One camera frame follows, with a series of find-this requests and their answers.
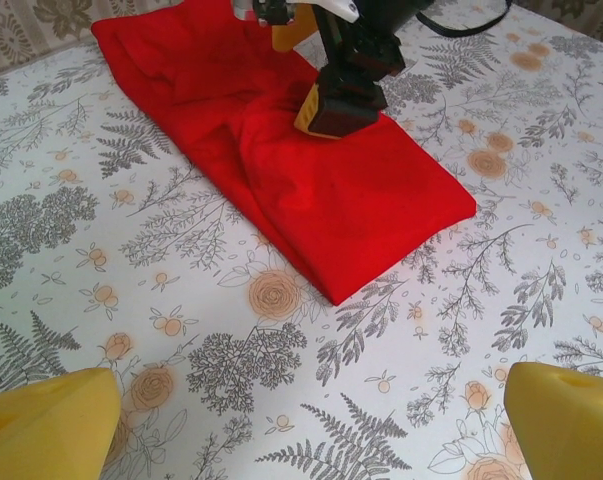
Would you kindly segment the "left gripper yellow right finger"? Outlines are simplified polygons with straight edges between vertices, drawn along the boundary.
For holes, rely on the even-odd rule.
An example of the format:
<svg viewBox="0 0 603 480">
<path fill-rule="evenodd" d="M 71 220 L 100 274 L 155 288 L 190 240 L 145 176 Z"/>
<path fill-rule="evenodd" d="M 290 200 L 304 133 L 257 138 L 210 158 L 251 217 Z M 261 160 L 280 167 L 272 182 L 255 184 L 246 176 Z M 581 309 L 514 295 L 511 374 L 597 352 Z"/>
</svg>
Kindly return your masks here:
<svg viewBox="0 0 603 480">
<path fill-rule="evenodd" d="M 519 362 L 504 406 L 532 478 L 603 480 L 603 378 Z"/>
</svg>

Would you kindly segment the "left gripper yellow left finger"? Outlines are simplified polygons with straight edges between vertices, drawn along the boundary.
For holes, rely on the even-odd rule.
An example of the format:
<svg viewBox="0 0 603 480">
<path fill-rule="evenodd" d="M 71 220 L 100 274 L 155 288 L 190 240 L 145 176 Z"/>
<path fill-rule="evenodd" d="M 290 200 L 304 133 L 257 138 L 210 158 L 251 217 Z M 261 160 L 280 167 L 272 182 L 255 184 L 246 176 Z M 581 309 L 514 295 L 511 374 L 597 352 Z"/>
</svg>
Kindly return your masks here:
<svg viewBox="0 0 603 480">
<path fill-rule="evenodd" d="M 0 479 L 97 479 L 119 415 L 106 368 L 0 393 Z"/>
</svg>

